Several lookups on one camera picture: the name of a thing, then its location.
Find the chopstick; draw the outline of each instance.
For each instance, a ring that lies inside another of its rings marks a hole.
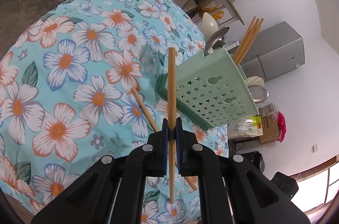
[[[168,48],[168,79],[167,79],[167,104],[168,104],[168,157],[169,157],[169,202],[174,203],[174,162],[175,139],[174,129],[177,123],[177,97],[175,80],[175,54],[173,47]]]
[[[235,65],[239,65],[241,63],[241,61],[243,60],[243,58],[245,57],[246,53],[248,52],[248,50],[250,49],[252,43],[254,42],[255,38],[257,37],[257,34],[261,28],[262,22],[264,21],[264,19],[261,19],[259,23],[256,22],[256,26],[253,26],[253,28],[251,29],[251,34],[249,34],[249,40],[246,43],[245,48],[243,49],[243,51],[241,52],[240,57],[238,58],[238,60],[235,62]]]
[[[140,105],[142,111],[144,112],[147,121],[150,123],[151,127],[153,128],[153,130],[155,132],[160,131],[160,129],[158,128],[157,124],[153,120],[152,115],[150,114],[149,110],[145,106],[144,102],[142,101],[142,99],[141,99],[138,91],[135,89],[135,87],[132,87],[132,92],[133,92],[133,95],[134,95],[135,99],[137,100],[138,104]],[[193,191],[198,189],[198,187],[192,181],[192,178],[190,176],[185,177],[185,179],[186,179],[187,183],[191,186]]]
[[[252,21],[251,21],[251,23],[250,23],[250,25],[249,25],[249,27],[247,28],[247,30],[246,30],[246,32],[245,32],[244,37],[242,38],[242,40],[241,40],[241,42],[240,42],[240,45],[239,45],[237,51],[235,52],[235,54],[234,54],[233,57],[232,57],[232,59],[233,59],[234,62],[236,62],[237,59],[240,57],[241,52],[243,51],[243,48],[245,47],[245,40],[247,39],[247,37],[248,37],[248,35],[249,35],[249,33],[250,33],[252,27],[253,27],[253,24],[254,24],[254,22],[255,22],[255,19],[256,19],[256,17],[254,16],[253,19],[252,19]]]

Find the window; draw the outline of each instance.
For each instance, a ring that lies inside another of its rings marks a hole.
[[[318,209],[331,202],[339,190],[339,163],[297,183],[299,190],[292,202],[304,213]]]

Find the green utensil holder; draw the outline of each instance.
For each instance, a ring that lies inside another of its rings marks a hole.
[[[204,130],[257,115],[245,78],[225,48],[200,51],[176,67],[177,108]],[[167,74],[156,91],[167,100]]]

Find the floral tablecloth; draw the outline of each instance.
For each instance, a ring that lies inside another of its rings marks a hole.
[[[31,25],[0,63],[1,189],[35,214],[100,157],[145,144],[153,131],[131,88],[161,127],[167,102],[154,87],[168,47],[177,65],[204,48],[171,0],[66,0]],[[182,118],[199,143],[228,155],[226,126],[203,131]],[[147,178],[142,223],[197,220],[198,191],[177,174],[170,204],[168,184]]]

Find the metal screw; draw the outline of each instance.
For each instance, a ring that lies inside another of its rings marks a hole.
[[[202,145],[200,145],[200,144],[194,144],[194,145],[192,146],[192,149],[193,149],[194,151],[202,151]]]
[[[151,144],[146,144],[142,146],[142,149],[144,151],[152,151],[153,150],[153,146]]]
[[[101,158],[101,162],[104,164],[109,164],[113,161],[112,156],[105,155],[103,158]]]
[[[244,161],[244,158],[243,158],[242,155],[240,155],[240,154],[235,154],[235,155],[233,156],[233,160],[236,161],[236,162],[238,162],[238,163],[241,163],[242,161]]]

